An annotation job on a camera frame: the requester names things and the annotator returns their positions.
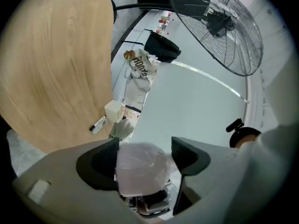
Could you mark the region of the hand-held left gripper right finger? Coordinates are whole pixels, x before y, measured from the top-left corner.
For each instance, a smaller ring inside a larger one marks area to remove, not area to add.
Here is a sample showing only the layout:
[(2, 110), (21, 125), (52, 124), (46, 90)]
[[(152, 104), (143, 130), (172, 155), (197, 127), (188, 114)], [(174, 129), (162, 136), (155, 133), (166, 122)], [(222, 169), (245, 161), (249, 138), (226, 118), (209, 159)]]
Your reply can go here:
[(245, 184), (249, 144), (240, 149), (172, 137), (181, 174), (173, 217), (167, 224), (243, 224), (249, 219)]

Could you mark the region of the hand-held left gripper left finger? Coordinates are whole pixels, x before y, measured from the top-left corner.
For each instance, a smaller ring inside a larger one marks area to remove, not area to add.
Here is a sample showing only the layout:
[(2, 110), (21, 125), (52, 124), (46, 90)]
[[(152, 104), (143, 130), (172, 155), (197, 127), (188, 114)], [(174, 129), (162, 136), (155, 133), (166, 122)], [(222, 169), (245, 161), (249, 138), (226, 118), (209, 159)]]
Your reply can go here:
[(22, 203), (47, 224), (141, 224), (114, 179), (117, 138), (52, 152), (13, 181)]

